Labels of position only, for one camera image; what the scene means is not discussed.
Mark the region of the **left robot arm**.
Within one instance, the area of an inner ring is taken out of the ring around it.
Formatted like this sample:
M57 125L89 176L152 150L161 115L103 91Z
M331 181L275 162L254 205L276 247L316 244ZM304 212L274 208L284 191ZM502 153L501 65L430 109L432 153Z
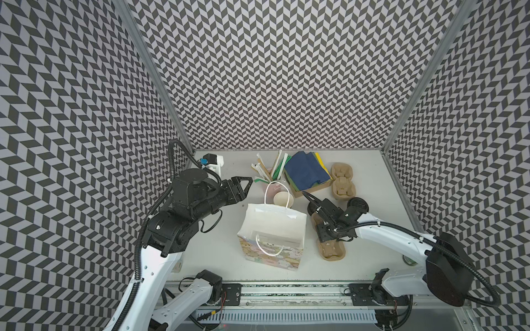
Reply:
M222 312L226 294L222 277L203 270L178 296L157 308L168 291L166 282L181 262L189 241L206 234L204 218L221 215L222 208L247 198L250 177L221 179L207 163L196 160L178 139L167 146L169 186L150 208L142 223L134 249L134 273L106 330L176 330L186 320L200 330L216 330L203 324L196 310L208 305Z

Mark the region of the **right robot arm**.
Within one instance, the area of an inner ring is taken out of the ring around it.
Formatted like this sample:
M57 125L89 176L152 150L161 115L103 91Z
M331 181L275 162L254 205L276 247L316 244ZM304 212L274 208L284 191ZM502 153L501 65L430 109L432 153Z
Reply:
M329 199L319 199L308 192L303 196L309 202L310 214L319 218L315 229L323 244L363 239L402 255L406 269L383 268L368 285L375 305L385 306L403 296L433 295L454 307L461 307L466 301L492 308L500 306L497 289L480 274L453 235L419 233L383 221L369 212L361 198L353 198L342 209Z

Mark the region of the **black cup lid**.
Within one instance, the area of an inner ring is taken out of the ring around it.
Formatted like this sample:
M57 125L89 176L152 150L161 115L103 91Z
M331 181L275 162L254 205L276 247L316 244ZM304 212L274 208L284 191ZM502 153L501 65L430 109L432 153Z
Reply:
M353 197L352 199L348 201L347 205L348 207L355 207L364 213L369 212L368 203L363 198L360 198L360 197Z

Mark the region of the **cartoon animal paper bag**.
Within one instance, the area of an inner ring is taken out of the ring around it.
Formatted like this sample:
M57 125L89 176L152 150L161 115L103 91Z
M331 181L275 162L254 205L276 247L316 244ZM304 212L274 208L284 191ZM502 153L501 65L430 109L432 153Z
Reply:
M275 205L264 194L261 204L248 204L237 233L245 259L296 271L300 267L306 237L307 214Z

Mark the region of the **pulp cup carrier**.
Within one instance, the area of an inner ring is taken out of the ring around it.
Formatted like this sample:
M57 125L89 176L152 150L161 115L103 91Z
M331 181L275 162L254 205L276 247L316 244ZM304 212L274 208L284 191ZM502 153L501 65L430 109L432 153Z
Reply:
M323 224L323 219L314 212L311 215L311 223L313 225L313 230L317 232L317 226ZM325 261L333 262L340 261L346 256L345 245L341 241L329 240L321 242L319 237L317 237L317 247L318 252Z

